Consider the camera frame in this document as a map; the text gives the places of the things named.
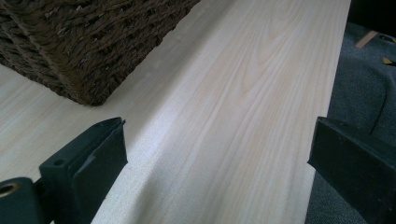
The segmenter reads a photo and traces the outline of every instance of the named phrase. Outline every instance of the gray carpet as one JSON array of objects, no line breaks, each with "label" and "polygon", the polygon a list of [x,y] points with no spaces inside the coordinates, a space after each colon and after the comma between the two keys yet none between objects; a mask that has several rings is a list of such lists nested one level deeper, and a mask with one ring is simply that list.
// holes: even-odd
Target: gray carpet
[{"label": "gray carpet", "polygon": [[[378,35],[356,49],[355,43],[367,32],[359,25],[346,25],[328,118],[354,125],[396,149],[396,66],[383,64],[383,57],[396,61],[396,43]],[[305,223],[366,222],[316,173]]]}]

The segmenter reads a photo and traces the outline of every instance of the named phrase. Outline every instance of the wood grain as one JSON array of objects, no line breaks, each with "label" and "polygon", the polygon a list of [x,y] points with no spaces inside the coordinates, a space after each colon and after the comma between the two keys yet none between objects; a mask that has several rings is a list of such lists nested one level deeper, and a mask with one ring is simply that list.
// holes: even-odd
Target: wood grain
[{"label": "wood grain", "polygon": [[101,107],[0,67],[0,179],[121,116],[128,165],[93,223],[304,223],[349,0],[203,0]]}]

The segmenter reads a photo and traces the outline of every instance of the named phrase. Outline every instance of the wicker basket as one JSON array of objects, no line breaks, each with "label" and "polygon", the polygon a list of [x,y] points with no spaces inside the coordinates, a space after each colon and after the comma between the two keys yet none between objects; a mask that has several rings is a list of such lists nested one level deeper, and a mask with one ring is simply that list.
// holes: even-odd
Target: wicker basket
[{"label": "wicker basket", "polygon": [[200,0],[1,0],[0,63],[101,105]]}]

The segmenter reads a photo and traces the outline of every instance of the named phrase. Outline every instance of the wooden table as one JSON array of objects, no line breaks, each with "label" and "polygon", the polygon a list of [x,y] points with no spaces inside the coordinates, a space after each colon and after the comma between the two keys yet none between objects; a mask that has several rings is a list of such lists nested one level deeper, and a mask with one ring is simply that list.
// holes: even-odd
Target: wooden table
[{"label": "wooden table", "polygon": [[0,179],[121,116],[128,165],[93,223],[304,223],[349,0],[203,0],[100,107],[0,67]]}]

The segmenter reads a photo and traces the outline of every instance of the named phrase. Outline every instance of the brown woven basket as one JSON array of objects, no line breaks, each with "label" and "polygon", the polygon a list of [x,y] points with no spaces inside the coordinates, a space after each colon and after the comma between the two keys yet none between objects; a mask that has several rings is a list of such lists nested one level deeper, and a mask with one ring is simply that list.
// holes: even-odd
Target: brown woven basket
[{"label": "brown woven basket", "polygon": [[0,0],[0,63],[101,105],[200,0]]}]

